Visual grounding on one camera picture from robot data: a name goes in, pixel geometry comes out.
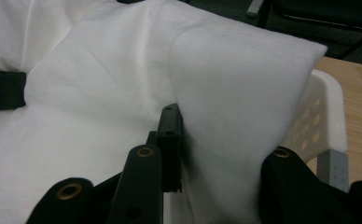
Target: white fabric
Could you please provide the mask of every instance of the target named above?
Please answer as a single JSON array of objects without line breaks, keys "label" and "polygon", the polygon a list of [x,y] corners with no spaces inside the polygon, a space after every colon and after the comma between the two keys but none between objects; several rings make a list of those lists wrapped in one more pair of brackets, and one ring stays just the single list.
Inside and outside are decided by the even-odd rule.
[{"label": "white fabric", "polygon": [[[55,34],[35,26],[43,9],[30,7],[15,25],[34,35],[8,40],[22,39],[23,50],[0,46],[0,69],[29,72],[27,106],[0,119],[0,224],[25,222],[60,180],[98,184],[120,172],[175,102],[188,150],[173,223],[258,223],[260,164],[284,137],[325,47],[172,0],[103,2],[89,12],[95,3],[87,4],[72,22],[80,4],[69,2],[49,16]],[[35,50],[41,38],[49,44]]]}]

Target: white plastic crate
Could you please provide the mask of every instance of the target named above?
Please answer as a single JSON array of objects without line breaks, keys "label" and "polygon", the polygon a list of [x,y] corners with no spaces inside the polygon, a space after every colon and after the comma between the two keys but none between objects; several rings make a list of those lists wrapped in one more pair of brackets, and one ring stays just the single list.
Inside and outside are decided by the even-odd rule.
[{"label": "white plastic crate", "polygon": [[296,117],[280,146],[296,151],[305,162],[328,149],[347,150],[343,95],[335,78],[312,71]]}]

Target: rivet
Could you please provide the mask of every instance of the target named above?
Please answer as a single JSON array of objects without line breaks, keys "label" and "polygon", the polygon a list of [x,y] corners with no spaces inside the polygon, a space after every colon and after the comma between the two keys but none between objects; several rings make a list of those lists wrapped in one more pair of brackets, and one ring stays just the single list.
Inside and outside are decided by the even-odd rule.
[{"label": "rivet", "polygon": [[280,158],[288,158],[290,155],[289,155],[289,152],[283,150],[283,149],[280,149],[280,148],[277,148],[273,151],[273,154],[277,157],[280,157]]},{"label": "rivet", "polygon": [[69,200],[76,197],[81,191],[82,185],[78,182],[74,182],[59,189],[56,196],[60,200]]},{"label": "rivet", "polygon": [[154,154],[154,149],[152,149],[150,147],[142,147],[137,150],[137,155],[139,157],[148,157],[148,156],[152,156],[153,154]]}]

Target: wooden surface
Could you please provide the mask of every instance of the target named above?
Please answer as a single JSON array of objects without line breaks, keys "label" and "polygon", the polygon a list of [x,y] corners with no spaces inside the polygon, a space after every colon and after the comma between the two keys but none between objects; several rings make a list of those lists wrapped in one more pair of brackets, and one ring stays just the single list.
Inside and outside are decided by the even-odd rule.
[{"label": "wooden surface", "polygon": [[350,182],[362,180],[362,64],[324,58],[315,67],[335,77],[343,89]]}]

